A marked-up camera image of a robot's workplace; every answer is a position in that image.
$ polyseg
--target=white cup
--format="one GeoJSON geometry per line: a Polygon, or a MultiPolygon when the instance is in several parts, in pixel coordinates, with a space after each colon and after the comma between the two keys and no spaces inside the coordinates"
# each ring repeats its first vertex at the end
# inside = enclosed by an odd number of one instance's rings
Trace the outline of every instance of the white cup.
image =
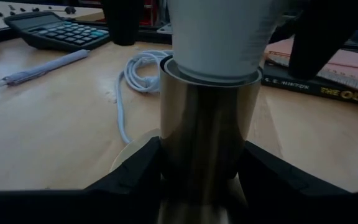
{"type": "Polygon", "coordinates": [[[254,73],[288,0],[168,0],[173,58],[181,72],[211,82],[254,73]]]}

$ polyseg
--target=desk surface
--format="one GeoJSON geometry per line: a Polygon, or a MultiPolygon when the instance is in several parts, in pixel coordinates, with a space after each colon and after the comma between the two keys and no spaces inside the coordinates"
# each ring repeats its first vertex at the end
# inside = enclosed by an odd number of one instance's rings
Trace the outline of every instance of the desk surface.
{"type": "MultiPolygon", "coordinates": [[[[78,189],[106,175],[125,146],[114,82],[129,57],[167,48],[110,43],[44,77],[0,88],[0,189],[78,189]]],[[[20,39],[0,43],[0,78],[62,55],[20,39]]],[[[136,139],[158,128],[159,97],[122,89],[129,135],[136,139]]],[[[249,140],[310,174],[358,190],[358,105],[263,86],[249,140]]]]}
{"type": "MultiPolygon", "coordinates": [[[[40,4],[24,4],[24,3],[16,3],[16,2],[0,2],[0,12],[4,14],[5,17],[10,16],[9,5],[13,6],[16,10],[16,14],[23,13],[20,11],[20,8],[26,10],[26,12],[31,12],[32,8],[39,8],[40,11],[49,10],[48,5],[40,5],[40,4]]],[[[53,10],[64,10],[65,6],[51,6],[53,10]]],[[[93,8],[85,8],[85,7],[75,7],[76,12],[75,14],[67,14],[65,12],[54,12],[60,17],[67,17],[67,18],[75,18],[82,21],[97,21],[104,18],[104,14],[102,9],[93,9],[93,8]]],[[[0,29],[6,28],[7,25],[5,24],[3,18],[0,17],[0,29]]]]}

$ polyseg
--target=book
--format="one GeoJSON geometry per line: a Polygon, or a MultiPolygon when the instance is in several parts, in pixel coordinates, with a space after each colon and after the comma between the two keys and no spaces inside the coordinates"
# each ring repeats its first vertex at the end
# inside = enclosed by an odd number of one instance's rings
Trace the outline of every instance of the book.
{"type": "MultiPolygon", "coordinates": [[[[293,39],[269,44],[265,50],[266,58],[287,67],[292,45],[293,39]]],[[[338,50],[317,76],[358,90],[358,53],[338,50]]]]}
{"type": "Polygon", "coordinates": [[[320,77],[297,80],[289,76],[287,68],[270,62],[265,63],[262,85],[358,104],[358,91],[355,89],[320,77]]]}

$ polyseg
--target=calculator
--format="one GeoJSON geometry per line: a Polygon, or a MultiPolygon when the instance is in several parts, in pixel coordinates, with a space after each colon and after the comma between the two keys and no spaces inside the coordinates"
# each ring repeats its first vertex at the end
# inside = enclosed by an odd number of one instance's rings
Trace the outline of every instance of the calculator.
{"type": "Polygon", "coordinates": [[[93,50],[110,41],[109,32],[103,27],[65,21],[53,12],[17,14],[5,18],[4,22],[37,49],[93,50]]]}

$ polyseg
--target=black mug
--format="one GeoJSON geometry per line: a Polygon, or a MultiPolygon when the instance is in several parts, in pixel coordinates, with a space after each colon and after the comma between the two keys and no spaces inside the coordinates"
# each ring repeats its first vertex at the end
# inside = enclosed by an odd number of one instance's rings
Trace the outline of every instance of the black mug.
{"type": "Polygon", "coordinates": [[[144,0],[101,0],[111,40],[118,45],[135,44],[144,0]]]}

